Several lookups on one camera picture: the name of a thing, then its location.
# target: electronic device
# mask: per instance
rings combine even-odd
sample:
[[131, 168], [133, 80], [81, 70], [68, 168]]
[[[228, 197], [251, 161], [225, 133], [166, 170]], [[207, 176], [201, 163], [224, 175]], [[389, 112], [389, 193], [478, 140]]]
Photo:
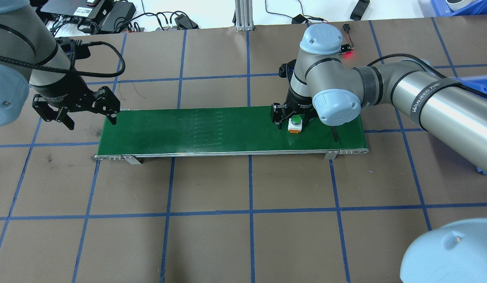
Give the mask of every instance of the electronic device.
[[63, 16], [70, 18], [69, 23], [89, 26], [91, 22], [99, 24], [105, 15], [111, 11], [113, 0], [97, 0], [96, 5], [90, 7], [87, 0], [49, 0], [41, 11], [51, 15], [50, 20]]
[[[128, 21], [133, 18], [135, 14], [135, 5], [131, 2], [118, 1], [114, 3], [113, 8], [104, 18], [100, 24], [100, 34], [112, 33], [116, 30], [116, 27], [120, 25], [120, 22]], [[123, 25], [117, 32], [121, 32], [125, 29], [126, 25]]]

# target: power adapter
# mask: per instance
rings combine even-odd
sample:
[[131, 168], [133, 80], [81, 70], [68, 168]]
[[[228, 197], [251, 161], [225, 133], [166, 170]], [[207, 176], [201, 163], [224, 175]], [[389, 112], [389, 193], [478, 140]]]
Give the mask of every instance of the power adapter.
[[114, 6], [107, 14], [107, 17], [101, 23], [100, 34], [112, 33], [117, 27], [120, 29], [117, 32], [121, 32], [126, 28], [126, 25], [119, 24], [121, 21], [129, 21], [135, 14], [135, 5], [132, 2], [117, 1], [114, 2]]
[[299, 14], [299, 15], [295, 16], [291, 20], [291, 23], [292, 24], [304, 24], [304, 23], [307, 23], [307, 22], [308, 22], [308, 20], [302, 14]]
[[186, 15], [178, 15], [177, 18], [175, 18], [175, 24], [177, 25], [178, 30], [192, 30], [192, 29], [198, 29], [198, 25], [191, 21], [190, 18], [188, 18]]

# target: metal bracket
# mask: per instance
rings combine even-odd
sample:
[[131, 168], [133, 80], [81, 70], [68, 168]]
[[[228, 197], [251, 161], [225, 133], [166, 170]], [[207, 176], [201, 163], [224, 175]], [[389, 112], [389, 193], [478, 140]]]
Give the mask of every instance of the metal bracket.
[[131, 165], [141, 165], [144, 162], [143, 158], [137, 159], [133, 155], [122, 155], [121, 157]]
[[324, 160], [335, 159], [338, 154], [339, 151], [328, 151], [326, 152], [326, 156], [324, 156]]
[[254, 30], [254, 21], [252, 20], [252, 0], [235, 0], [235, 18], [236, 30]]

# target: black box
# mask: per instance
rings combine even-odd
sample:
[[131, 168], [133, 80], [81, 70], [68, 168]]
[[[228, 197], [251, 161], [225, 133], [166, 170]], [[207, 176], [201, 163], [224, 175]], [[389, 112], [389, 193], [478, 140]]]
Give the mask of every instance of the black box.
[[77, 24], [86, 18], [82, 25], [89, 26], [91, 22], [97, 24], [111, 11], [113, 0], [100, 0], [95, 7], [86, 5], [87, 0], [48, 0], [41, 11], [51, 15], [50, 20], [58, 16], [72, 17], [71, 24]]

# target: blue joint cap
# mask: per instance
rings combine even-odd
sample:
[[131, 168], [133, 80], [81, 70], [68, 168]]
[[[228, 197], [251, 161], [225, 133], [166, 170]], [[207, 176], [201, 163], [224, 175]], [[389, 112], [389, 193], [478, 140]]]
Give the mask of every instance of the blue joint cap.
[[314, 24], [303, 34], [299, 47], [315, 55], [329, 55], [339, 52], [343, 37], [339, 30], [330, 24]]

